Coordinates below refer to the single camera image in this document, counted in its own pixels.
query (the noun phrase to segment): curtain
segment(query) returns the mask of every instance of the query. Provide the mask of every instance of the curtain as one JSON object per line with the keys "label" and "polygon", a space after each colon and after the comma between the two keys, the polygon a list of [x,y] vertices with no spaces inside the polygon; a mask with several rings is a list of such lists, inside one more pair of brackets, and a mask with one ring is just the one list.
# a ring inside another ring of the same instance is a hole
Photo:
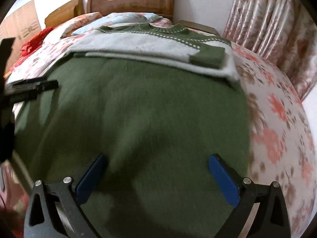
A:
{"label": "curtain", "polygon": [[303,101],[317,80],[317,27],[299,0],[234,0],[223,37],[274,63]]}

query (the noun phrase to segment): bed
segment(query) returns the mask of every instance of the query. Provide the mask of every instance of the bed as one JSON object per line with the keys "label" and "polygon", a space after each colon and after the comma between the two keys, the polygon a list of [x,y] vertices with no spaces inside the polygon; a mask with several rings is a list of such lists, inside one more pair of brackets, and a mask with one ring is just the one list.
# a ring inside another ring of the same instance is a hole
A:
{"label": "bed", "polygon": [[[154,12],[163,18],[155,20],[150,25],[170,28],[172,27],[170,20],[173,17],[173,1],[88,0],[87,12],[96,13],[95,15],[100,13],[102,16],[113,12]],[[132,26],[135,24],[137,22],[108,23],[107,26]],[[9,81],[46,74],[53,64],[64,55],[68,47],[78,42],[87,33],[89,31],[66,38],[58,36],[58,40],[51,38],[50,42],[46,42],[46,44],[44,42],[38,51],[14,69]],[[231,45],[251,117],[247,175],[255,183],[270,184],[276,180],[281,184],[292,237],[300,237],[317,212],[316,155],[305,111],[292,83],[282,71],[255,53],[235,43]],[[16,116],[21,108],[21,104],[15,106]],[[34,171],[28,168],[31,174],[27,173],[18,153],[14,153],[13,159],[14,168],[19,178],[24,180],[22,180],[24,186],[27,183],[32,186]],[[9,179],[13,173],[10,164],[5,163],[4,169],[8,172]],[[17,201],[24,205],[24,207],[20,207],[24,209],[25,196]],[[241,237],[245,237],[249,228],[250,223],[248,222]]]}

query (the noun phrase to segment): green sweater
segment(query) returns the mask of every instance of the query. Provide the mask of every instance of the green sweater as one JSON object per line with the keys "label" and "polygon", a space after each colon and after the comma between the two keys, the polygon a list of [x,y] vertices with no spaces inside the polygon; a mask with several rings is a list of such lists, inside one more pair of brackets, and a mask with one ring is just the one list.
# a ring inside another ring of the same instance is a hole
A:
{"label": "green sweater", "polygon": [[103,152],[109,167],[82,206],[102,237],[216,234],[233,207],[208,158],[218,153],[246,175],[241,88],[160,64],[72,54],[49,79],[60,88],[26,103],[16,121],[15,150],[34,180],[73,176]]}

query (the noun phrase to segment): silver bolt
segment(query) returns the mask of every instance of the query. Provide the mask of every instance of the silver bolt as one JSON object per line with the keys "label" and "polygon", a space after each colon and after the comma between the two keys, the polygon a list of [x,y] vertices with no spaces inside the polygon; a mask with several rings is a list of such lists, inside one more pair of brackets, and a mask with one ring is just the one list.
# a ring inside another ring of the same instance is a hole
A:
{"label": "silver bolt", "polygon": [[251,183],[251,179],[249,179],[249,178],[244,178],[244,179],[243,179],[243,182],[244,182],[245,184],[250,184],[250,183]]}
{"label": "silver bolt", "polygon": [[274,181],[274,182],[273,182],[273,186],[274,186],[275,188],[278,188],[278,187],[280,186],[280,184],[279,184],[277,181]]}
{"label": "silver bolt", "polygon": [[42,184],[42,181],[41,180],[38,180],[35,182],[35,186],[40,186]]}
{"label": "silver bolt", "polygon": [[72,181],[71,177],[65,177],[63,180],[64,183],[70,183],[71,181]]}

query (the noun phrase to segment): curtain fold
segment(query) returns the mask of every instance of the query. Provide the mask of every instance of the curtain fold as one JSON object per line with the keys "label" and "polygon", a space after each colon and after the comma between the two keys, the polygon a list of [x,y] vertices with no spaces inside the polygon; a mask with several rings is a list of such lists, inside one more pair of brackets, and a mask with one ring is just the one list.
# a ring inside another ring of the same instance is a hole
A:
{"label": "curtain fold", "polygon": [[274,63],[303,101],[317,81],[317,27],[299,0],[234,0],[223,37]]}

